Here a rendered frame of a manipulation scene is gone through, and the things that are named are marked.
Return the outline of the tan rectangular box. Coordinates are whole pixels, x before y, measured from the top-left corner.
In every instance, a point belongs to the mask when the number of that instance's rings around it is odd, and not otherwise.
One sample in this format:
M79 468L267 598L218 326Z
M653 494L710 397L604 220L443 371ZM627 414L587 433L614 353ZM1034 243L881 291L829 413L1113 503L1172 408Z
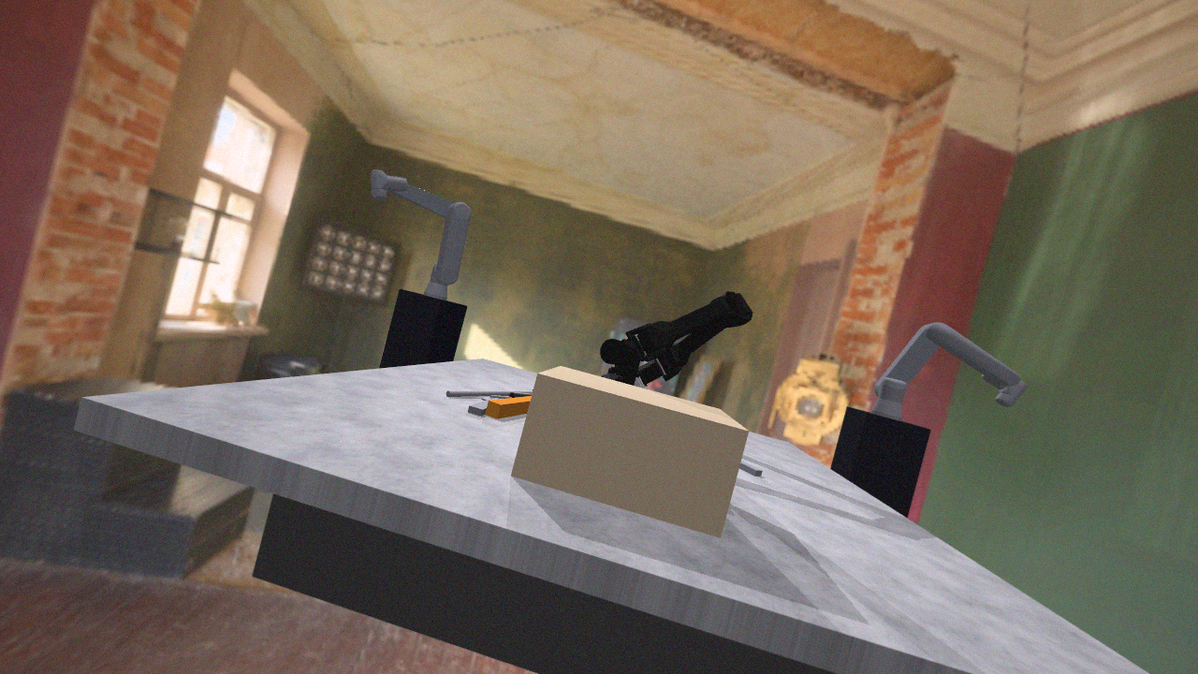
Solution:
M558 366L536 374L512 476L722 538L748 435L722 409Z

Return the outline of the orange rectangular bar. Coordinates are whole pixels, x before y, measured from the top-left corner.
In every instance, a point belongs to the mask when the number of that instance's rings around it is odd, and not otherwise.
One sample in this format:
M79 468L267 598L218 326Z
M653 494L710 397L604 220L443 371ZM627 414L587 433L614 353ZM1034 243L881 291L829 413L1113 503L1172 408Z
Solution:
M490 400L485 415L492 418L508 418L527 414L532 396L509 397L509 400Z

